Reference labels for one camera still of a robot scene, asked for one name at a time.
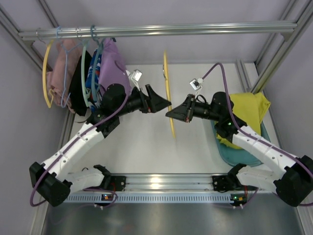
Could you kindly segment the yellow hanger with trousers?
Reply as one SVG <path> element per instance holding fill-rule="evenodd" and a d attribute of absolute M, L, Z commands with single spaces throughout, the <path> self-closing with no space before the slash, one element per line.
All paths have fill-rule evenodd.
<path fill-rule="evenodd" d="M 170 82 L 169 82 L 169 75 L 168 75 L 168 61 L 167 61 L 166 50 L 163 53 L 163 76 L 165 79 L 165 89 L 166 89 L 167 100 L 171 101 L 171 90 L 170 90 Z M 169 120 L 170 120 L 172 136 L 175 139 L 176 133 L 175 133 L 174 121 L 172 118 L 169 118 Z"/>

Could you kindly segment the yellow trousers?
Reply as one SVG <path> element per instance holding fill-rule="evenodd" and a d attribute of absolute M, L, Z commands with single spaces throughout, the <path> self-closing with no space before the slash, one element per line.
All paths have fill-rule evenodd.
<path fill-rule="evenodd" d="M 249 125 L 254 132 L 256 132 L 258 135 L 261 135 L 261 123 L 265 114 L 269 110 L 271 102 L 268 101 L 262 93 L 230 94 L 230 101 L 233 104 L 232 111 L 237 124 L 240 124 L 239 119 L 241 119 L 247 125 Z M 239 132 L 233 124 L 230 116 L 228 116 L 223 122 L 222 127 L 225 127 L 227 131 L 234 130 L 235 133 Z M 217 134 L 216 137 L 220 140 L 220 143 L 223 143 L 228 147 L 241 149 L 239 146 L 231 143 L 228 139 L 220 136 L 220 134 Z"/>

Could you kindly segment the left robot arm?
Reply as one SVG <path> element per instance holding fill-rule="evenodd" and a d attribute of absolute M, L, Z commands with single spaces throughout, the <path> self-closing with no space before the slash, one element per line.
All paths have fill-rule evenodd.
<path fill-rule="evenodd" d="M 105 89 L 101 105 L 82 125 L 77 134 L 53 156 L 41 164 L 34 162 L 29 167 L 31 185 L 30 205 L 34 193 L 38 193 L 51 206 L 62 204 L 70 194 L 90 187 L 106 188 L 110 182 L 110 172 L 101 165 L 72 173 L 73 166 L 87 152 L 104 140 L 119 124 L 119 118 L 139 110 L 144 114 L 157 113 L 171 105 L 159 96 L 152 87 L 145 86 L 144 94 L 139 88 L 125 88 L 121 84 L 111 84 Z"/>

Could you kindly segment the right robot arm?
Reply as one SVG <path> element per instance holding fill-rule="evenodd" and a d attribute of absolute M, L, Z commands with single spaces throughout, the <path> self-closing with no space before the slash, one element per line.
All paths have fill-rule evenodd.
<path fill-rule="evenodd" d="M 313 190 L 313 160 L 297 157 L 255 132 L 232 112 L 233 103 L 225 92 L 213 95 L 211 103 L 198 102 L 189 94 L 184 102 L 168 111 L 166 116 L 189 123 L 193 118 L 214 120 L 216 133 L 244 149 L 266 165 L 259 170 L 246 164 L 235 165 L 227 174 L 234 188 L 253 186 L 275 193 L 292 207 L 303 206 L 304 199 Z"/>

